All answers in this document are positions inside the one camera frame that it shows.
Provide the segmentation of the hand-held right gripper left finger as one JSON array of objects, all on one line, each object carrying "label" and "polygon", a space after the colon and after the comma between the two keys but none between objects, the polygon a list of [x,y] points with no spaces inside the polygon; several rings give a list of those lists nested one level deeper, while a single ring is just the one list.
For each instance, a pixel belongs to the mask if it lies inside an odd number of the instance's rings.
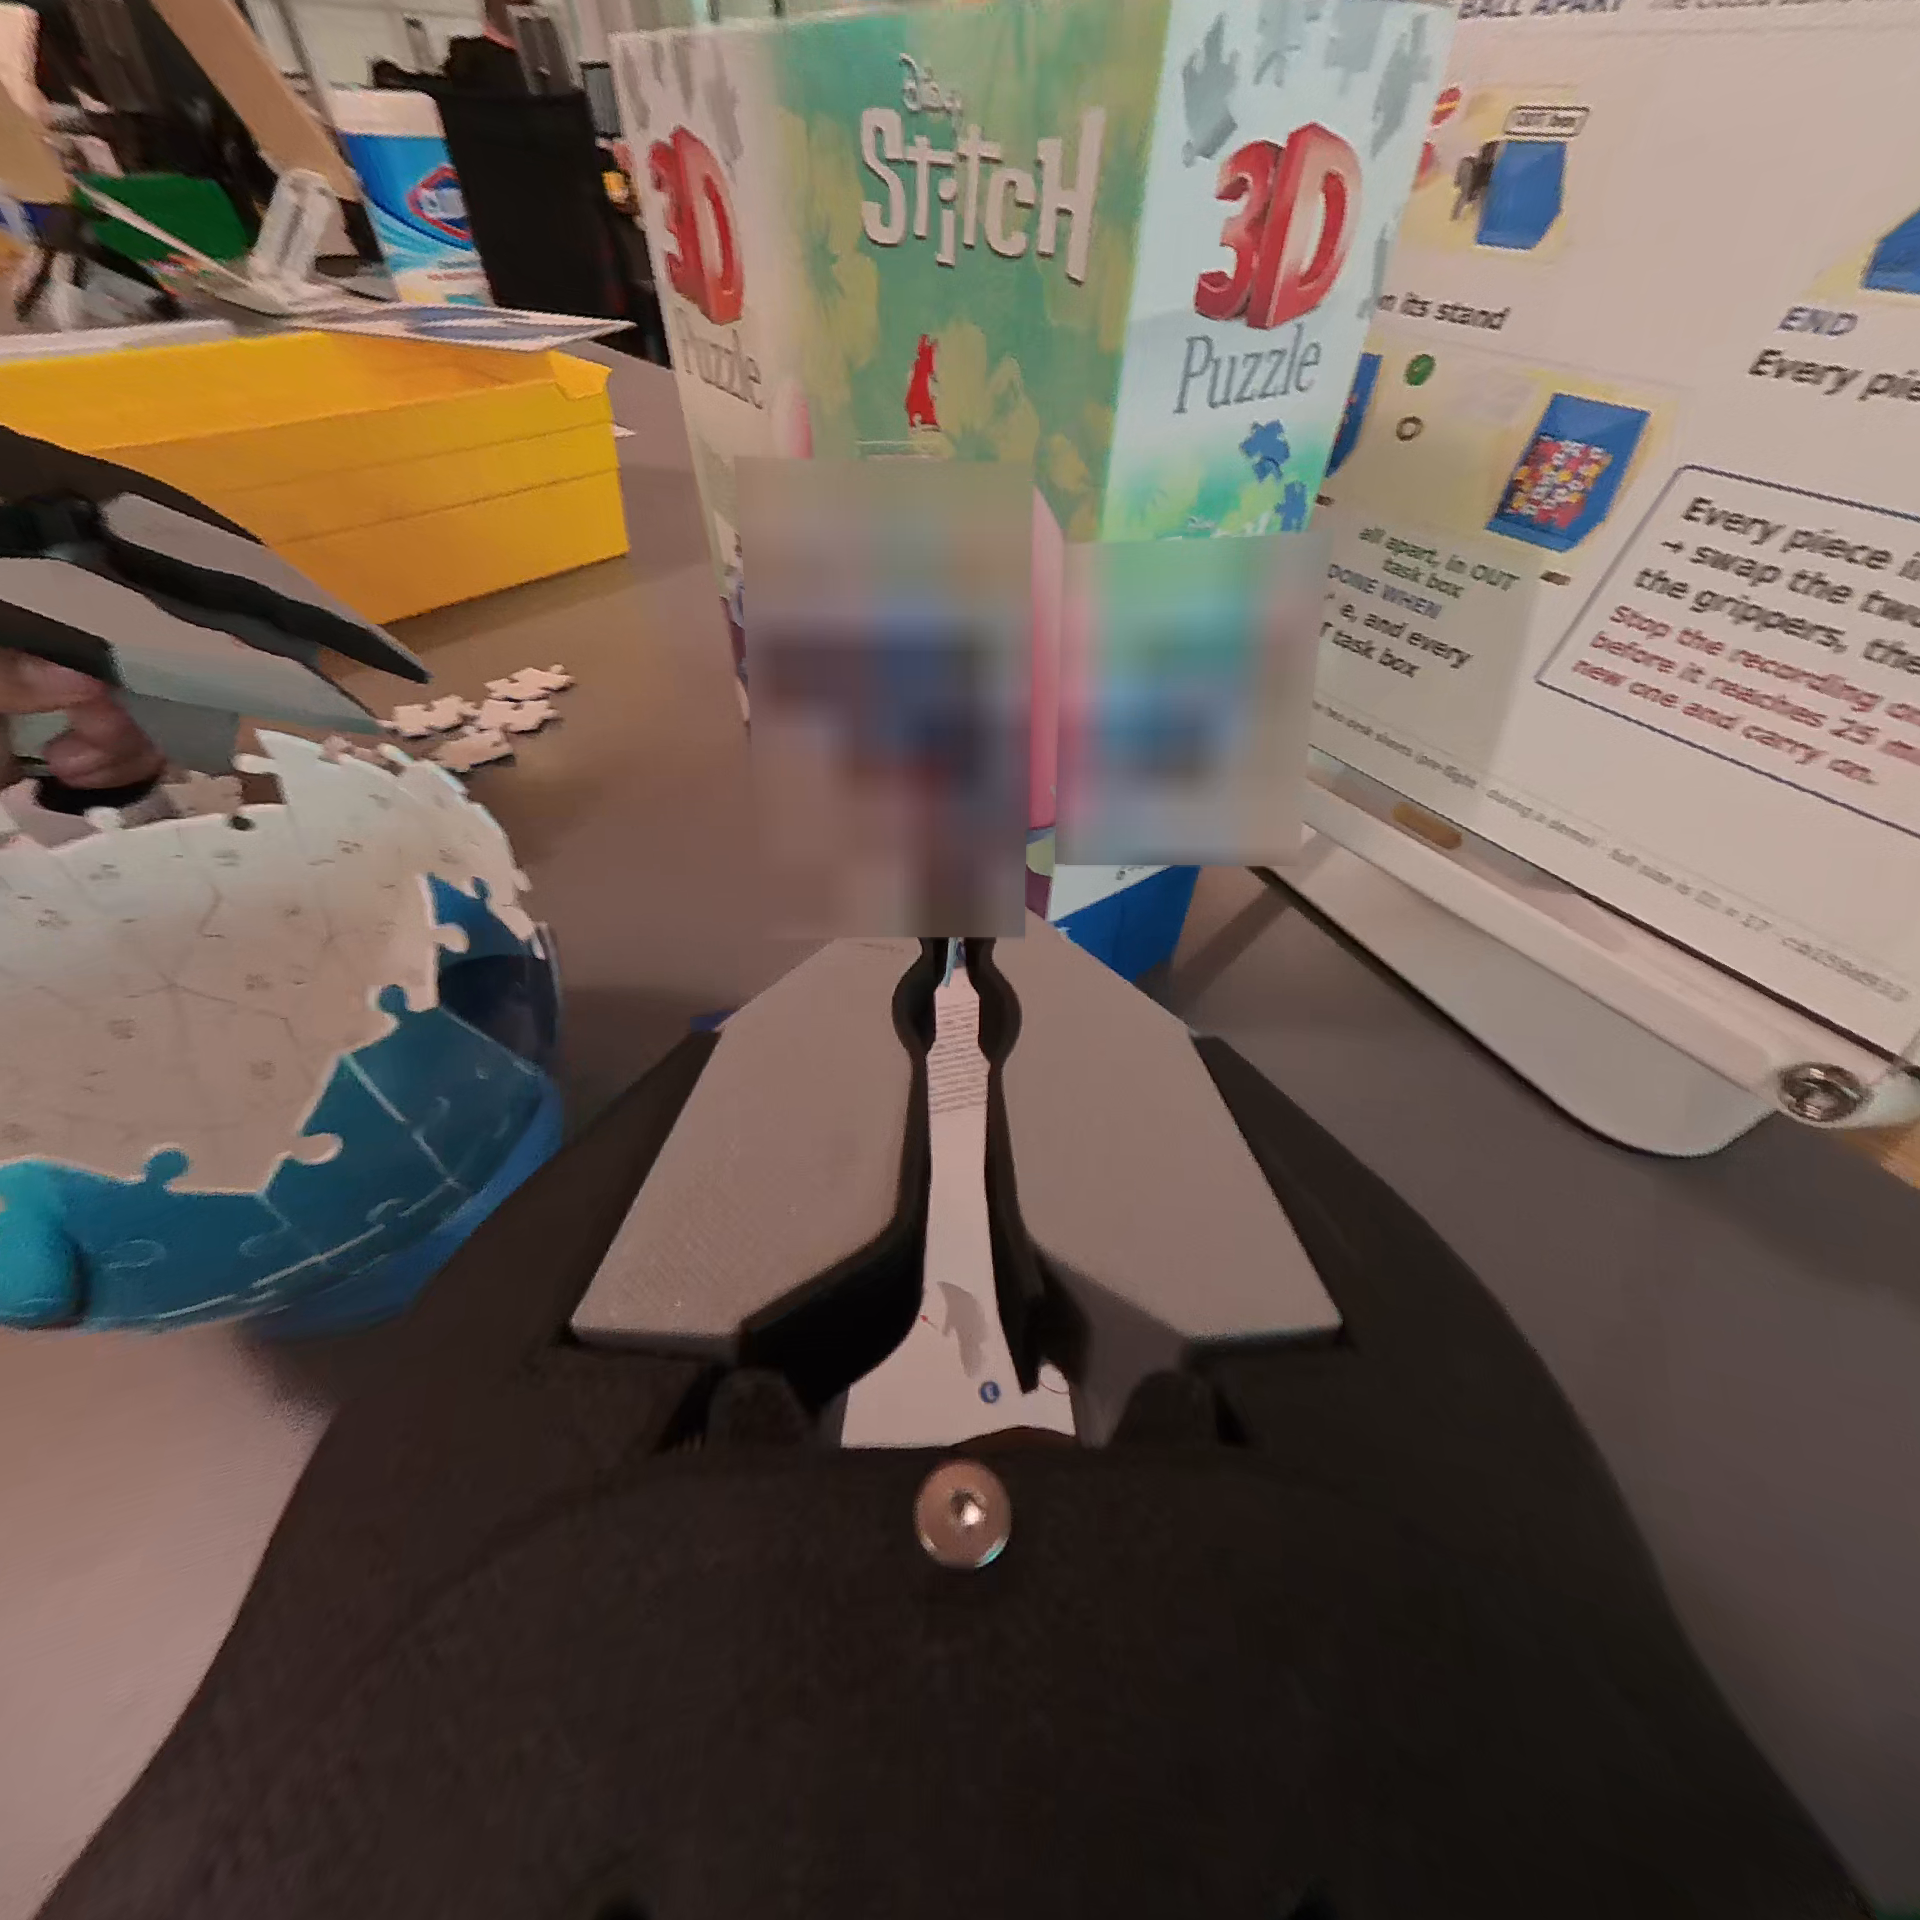
[{"label": "hand-held right gripper left finger", "polygon": [[773,1373],[812,1413],[905,1341],[949,959],[945,940],[834,941],[717,1026],[575,1339]]}]

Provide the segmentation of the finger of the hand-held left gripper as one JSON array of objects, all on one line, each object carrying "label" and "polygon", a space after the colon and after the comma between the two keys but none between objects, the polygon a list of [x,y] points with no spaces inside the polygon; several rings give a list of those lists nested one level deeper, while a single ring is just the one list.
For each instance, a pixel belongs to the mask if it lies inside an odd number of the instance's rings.
[{"label": "finger of the hand-held left gripper", "polygon": [[[68,664],[111,687],[116,702],[170,764],[222,772],[240,723],[373,731],[368,709],[310,658],[269,654],[231,628],[202,627],[164,605],[5,605],[5,650]],[[42,749],[62,715],[8,723],[17,765],[56,782]]]},{"label": "finger of the hand-held left gripper", "polygon": [[96,454],[2,429],[2,555],[62,560],[269,654],[342,656],[425,684],[425,664],[193,496]]}]

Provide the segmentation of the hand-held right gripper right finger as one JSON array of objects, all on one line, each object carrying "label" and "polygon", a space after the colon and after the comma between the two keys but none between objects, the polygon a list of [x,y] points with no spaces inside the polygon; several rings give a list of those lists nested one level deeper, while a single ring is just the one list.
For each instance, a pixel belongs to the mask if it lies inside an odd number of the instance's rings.
[{"label": "hand-held right gripper right finger", "polygon": [[973,940],[966,978],[1021,1384],[1053,1370],[1076,1436],[1105,1442],[1144,1379],[1341,1328],[1184,1020],[1065,938]]}]

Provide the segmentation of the white printed leaflet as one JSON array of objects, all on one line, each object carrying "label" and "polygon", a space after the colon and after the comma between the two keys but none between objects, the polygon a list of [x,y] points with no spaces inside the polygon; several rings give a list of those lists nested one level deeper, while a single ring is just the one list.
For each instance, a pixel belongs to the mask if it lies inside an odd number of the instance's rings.
[{"label": "white printed leaflet", "polygon": [[850,1388],[846,1448],[937,1448],[1009,1428],[1073,1434],[1066,1381],[1041,1367],[1023,1389],[1001,1331],[985,1194],[989,1063],[960,951],[932,1006],[920,1303],[902,1343]]}]

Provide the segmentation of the blue and white puzzle ball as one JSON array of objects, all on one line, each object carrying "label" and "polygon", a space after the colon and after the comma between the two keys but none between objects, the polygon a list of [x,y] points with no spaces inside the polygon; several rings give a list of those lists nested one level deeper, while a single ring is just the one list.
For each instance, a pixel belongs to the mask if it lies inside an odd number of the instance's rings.
[{"label": "blue and white puzzle ball", "polygon": [[501,822],[264,731],[170,813],[5,805],[2,1319],[319,1336],[417,1295],[562,1140],[559,967]]}]

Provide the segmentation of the green cartoon puzzle box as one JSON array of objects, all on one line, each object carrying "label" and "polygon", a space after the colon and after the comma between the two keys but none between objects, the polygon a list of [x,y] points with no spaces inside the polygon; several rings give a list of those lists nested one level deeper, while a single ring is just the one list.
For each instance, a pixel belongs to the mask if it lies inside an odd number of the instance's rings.
[{"label": "green cartoon puzzle box", "polygon": [[608,37],[783,938],[1304,824],[1312,511],[1452,5],[649,5]]}]

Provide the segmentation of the person's left hand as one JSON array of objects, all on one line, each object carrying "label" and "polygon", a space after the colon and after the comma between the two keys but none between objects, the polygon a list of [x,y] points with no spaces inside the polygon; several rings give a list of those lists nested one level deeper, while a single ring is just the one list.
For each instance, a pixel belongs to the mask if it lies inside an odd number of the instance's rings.
[{"label": "person's left hand", "polygon": [[42,749],[54,780],[77,791],[151,786],[164,756],[116,702],[110,685],[52,661],[2,651],[2,788],[21,780],[8,723],[17,715],[62,715]]}]

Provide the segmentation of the yellow plastic tray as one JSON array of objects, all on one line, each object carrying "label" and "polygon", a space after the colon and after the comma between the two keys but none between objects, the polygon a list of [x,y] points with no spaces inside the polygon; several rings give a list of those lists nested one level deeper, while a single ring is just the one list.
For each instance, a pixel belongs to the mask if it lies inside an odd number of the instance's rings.
[{"label": "yellow plastic tray", "polygon": [[608,370],[290,332],[7,357],[7,428],[184,492],[377,624],[629,552]]}]

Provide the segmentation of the clear acrylic stand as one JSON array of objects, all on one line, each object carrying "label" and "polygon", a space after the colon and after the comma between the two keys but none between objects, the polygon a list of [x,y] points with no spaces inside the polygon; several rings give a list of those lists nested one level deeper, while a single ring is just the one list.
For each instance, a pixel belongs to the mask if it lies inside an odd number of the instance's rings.
[{"label": "clear acrylic stand", "polygon": [[278,173],[254,246],[231,269],[223,298],[273,320],[306,320],[341,304],[342,290],[317,277],[319,242],[338,215],[325,176],[310,170]]}]

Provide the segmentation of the green flat object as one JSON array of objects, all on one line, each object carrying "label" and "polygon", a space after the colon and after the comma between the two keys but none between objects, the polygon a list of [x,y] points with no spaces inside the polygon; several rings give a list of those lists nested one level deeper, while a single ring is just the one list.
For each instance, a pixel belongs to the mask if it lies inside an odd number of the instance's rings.
[{"label": "green flat object", "polygon": [[106,251],[138,262],[170,254],[164,232],[218,262],[233,262],[254,245],[240,205],[209,178],[80,173],[74,204]]}]

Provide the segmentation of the blue and white paper sheet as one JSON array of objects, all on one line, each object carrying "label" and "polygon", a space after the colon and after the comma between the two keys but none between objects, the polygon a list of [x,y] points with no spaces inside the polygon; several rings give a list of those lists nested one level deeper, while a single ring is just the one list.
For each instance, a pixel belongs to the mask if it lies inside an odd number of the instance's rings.
[{"label": "blue and white paper sheet", "polygon": [[629,330],[625,320],[574,318],[495,304],[407,304],[349,298],[276,320],[284,330],[316,330],[383,343],[448,346],[489,351],[562,351]]}]

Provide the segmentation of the white wipes canister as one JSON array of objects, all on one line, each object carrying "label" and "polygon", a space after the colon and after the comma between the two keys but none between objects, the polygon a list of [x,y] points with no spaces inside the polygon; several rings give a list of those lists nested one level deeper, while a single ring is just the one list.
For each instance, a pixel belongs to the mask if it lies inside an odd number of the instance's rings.
[{"label": "white wipes canister", "polygon": [[330,87],[327,107],[394,298],[490,307],[434,98],[414,87]]}]

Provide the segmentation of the white instruction board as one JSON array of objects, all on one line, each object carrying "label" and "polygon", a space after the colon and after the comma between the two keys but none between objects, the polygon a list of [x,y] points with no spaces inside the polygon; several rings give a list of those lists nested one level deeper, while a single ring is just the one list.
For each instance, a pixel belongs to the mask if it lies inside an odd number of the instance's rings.
[{"label": "white instruction board", "polygon": [[1287,886],[1599,1136],[1916,1136],[1917,5],[1457,5]]}]

